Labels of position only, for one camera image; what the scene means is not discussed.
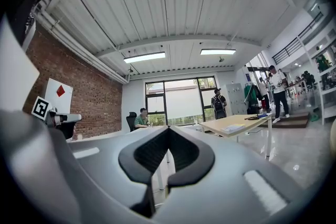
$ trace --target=seated person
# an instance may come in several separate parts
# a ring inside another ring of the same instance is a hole
[[[138,128],[147,128],[147,110],[142,108],[140,109],[140,115],[135,118],[134,127]]]

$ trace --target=fluorescent light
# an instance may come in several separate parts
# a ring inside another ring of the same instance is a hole
[[[124,58],[124,61],[126,63],[132,63],[132,62],[139,62],[139,61],[146,61],[146,60],[152,60],[152,59],[159,59],[159,58],[165,58],[166,54],[164,52],[156,52],[153,54],[144,54],[144,55],[138,55],[133,57],[127,57]]]
[[[317,5],[317,3],[315,3],[315,5],[314,5],[314,7],[311,9],[311,11],[313,11],[313,9],[315,9],[316,5]]]
[[[214,54],[219,54],[219,55],[224,55],[224,54],[234,54],[236,50],[232,49],[202,49],[201,50],[201,55],[214,55]]]

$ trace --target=brick wall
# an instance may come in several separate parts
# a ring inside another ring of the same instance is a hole
[[[23,110],[31,113],[49,78],[73,87],[70,113],[82,115],[76,136],[83,138],[121,130],[122,85],[76,56],[41,25],[28,47],[27,55],[40,72]]]

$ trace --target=railing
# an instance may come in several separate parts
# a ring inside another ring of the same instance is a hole
[[[291,56],[294,52],[302,47],[301,42],[299,41],[298,37],[301,39],[303,36],[319,22],[319,20],[323,17],[321,12],[311,21],[311,23],[300,33],[298,36],[293,39],[285,48],[275,54],[272,58],[277,65],[278,63],[282,62],[289,56]]]

